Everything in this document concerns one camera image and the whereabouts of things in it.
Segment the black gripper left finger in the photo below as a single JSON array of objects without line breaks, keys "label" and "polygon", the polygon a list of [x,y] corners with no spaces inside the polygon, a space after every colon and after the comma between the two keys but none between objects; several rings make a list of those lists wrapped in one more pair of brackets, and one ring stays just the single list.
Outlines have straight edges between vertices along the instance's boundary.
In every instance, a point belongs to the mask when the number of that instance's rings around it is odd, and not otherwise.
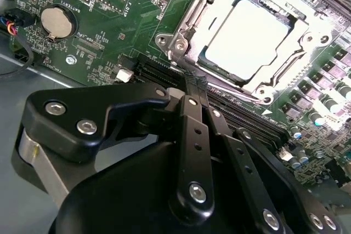
[{"label": "black gripper left finger", "polygon": [[214,193],[198,78],[184,74],[179,87],[168,89],[145,82],[35,92],[22,115],[19,155],[61,205],[95,173],[100,150],[159,135],[179,152],[173,212],[182,221],[203,222],[213,213]]}]

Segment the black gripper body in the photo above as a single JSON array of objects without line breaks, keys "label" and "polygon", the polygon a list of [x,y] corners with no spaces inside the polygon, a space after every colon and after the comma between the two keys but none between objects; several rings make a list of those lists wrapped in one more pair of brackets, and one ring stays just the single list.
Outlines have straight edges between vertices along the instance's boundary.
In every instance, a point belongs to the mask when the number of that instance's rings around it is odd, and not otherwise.
[{"label": "black gripper body", "polygon": [[254,223],[227,166],[212,162],[215,209],[199,226],[169,208],[178,148],[154,143],[79,183],[62,203],[54,233],[253,233]]}]

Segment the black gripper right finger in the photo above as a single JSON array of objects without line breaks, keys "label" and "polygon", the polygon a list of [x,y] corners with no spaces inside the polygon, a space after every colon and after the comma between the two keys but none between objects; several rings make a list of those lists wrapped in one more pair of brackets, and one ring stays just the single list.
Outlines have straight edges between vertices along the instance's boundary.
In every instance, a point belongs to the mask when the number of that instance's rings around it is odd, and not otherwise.
[{"label": "black gripper right finger", "polygon": [[242,223],[247,233],[343,233],[326,209],[247,129],[230,130],[221,112],[210,106],[204,77],[197,80],[200,101],[225,161],[243,195]]}]

